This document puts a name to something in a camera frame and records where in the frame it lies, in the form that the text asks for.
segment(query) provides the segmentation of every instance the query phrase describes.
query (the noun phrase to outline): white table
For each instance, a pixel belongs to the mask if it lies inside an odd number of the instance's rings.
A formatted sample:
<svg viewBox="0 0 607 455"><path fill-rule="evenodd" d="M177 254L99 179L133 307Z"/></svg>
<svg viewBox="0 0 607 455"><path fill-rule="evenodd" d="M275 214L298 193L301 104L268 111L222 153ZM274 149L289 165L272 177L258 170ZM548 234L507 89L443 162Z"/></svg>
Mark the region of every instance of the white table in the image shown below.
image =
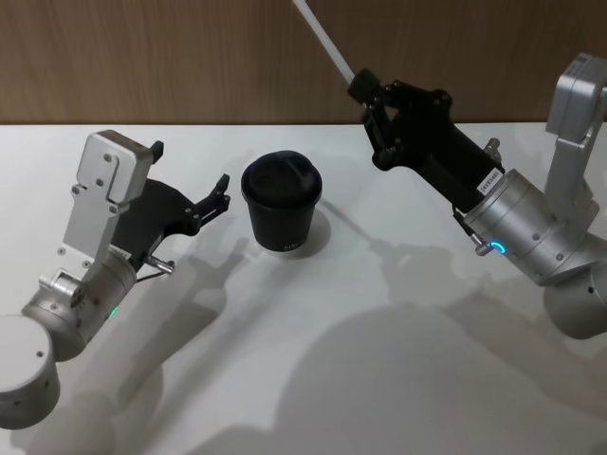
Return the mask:
<svg viewBox="0 0 607 455"><path fill-rule="evenodd" d="M105 126L0 128L0 311L19 312L60 243L86 136ZM607 454L606 337L551 327L542 290L478 258L449 205L409 170L378 171L359 126L119 126L165 141L152 177L192 199L227 172L230 212L158 252L91 345L60 365L57 409L0 430L3 455ZM502 141L543 187L542 124L465 125ZM607 207L605 131L588 180ZM298 255L252 240L240 175L292 149L324 180ZM607 236L602 212L593 231Z"/></svg>

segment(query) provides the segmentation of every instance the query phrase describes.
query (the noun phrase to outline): disposable coffee cup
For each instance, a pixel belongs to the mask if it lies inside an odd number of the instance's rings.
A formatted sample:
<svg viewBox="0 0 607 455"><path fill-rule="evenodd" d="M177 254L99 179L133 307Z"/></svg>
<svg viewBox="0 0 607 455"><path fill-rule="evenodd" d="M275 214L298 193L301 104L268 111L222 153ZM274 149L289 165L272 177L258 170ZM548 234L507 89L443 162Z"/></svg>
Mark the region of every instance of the disposable coffee cup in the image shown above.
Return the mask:
<svg viewBox="0 0 607 455"><path fill-rule="evenodd" d="M271 251L303 245L321 198L321 174L309 159L291 151L267 154L243 173L242 192L255 240Z"/></svg>

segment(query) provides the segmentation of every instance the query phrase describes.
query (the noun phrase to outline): wood paneling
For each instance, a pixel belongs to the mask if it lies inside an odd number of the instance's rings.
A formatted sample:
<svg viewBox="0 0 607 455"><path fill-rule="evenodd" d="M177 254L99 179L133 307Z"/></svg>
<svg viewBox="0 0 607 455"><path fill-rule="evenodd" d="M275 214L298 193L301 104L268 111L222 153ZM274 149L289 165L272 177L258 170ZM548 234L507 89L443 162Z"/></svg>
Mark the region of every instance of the wood paneling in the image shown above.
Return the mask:
<svg viewBox="0 0 607 455"><path fill-rule="evenodd" d="M545 119L602 0L310 0L355 71ZM1 122L343 122L359 108L290 0L0 0Z"/></svg>

